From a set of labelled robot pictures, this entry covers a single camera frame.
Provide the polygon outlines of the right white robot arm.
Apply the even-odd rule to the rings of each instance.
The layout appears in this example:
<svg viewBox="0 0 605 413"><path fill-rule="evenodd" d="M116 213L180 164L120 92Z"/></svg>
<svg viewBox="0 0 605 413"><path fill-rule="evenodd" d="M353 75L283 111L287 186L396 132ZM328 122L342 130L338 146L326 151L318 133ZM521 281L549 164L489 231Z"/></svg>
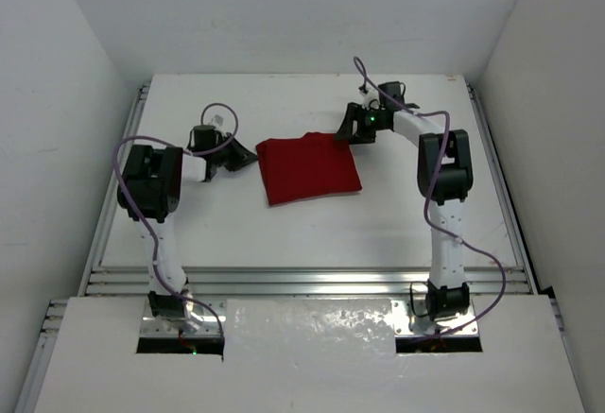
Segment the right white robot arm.
<svg viewBox="0 0 605 413"><path fill-rule="evenodd" d="M474 184L469 136L451 128L449 112L421 112L417 104L406 103L405 91L396 81L361 85L362 101L347 105L335 139L372 144L377 132L390 130L417 147L417 185L432 252L423 315L450 318L470 305L461 238L462 208Z"/></svg>

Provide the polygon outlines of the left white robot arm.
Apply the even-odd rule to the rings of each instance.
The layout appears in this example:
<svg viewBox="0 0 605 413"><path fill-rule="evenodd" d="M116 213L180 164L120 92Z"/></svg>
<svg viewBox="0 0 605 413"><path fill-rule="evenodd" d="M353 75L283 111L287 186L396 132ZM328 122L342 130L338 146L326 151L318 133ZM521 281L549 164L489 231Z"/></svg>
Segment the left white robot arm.
<svg viewBox="0 0 605 413"><path fill-rule="evenodd" d="M116 198L138 223L146 245L152 315L184 321L198 303L188 290L188 278L177 255L174 214L186 181L208 182L220 168L237 172L258 161L232 133L214 125L193 127L187 147L151 136L130 136L113 150L118 183Z"/></svg>

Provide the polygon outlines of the red t-shirt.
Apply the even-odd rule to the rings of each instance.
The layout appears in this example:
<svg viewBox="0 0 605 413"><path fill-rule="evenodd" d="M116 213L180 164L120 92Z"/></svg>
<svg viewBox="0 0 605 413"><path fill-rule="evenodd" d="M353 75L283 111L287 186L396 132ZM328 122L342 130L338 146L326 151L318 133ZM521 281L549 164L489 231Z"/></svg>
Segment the red t-shirt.
<svg viewBox="0 0 605 413"><path fill-rule="evenodd" d="M362 190L349 143L331 133L270 138L256 153L270 206Z"/></svg>

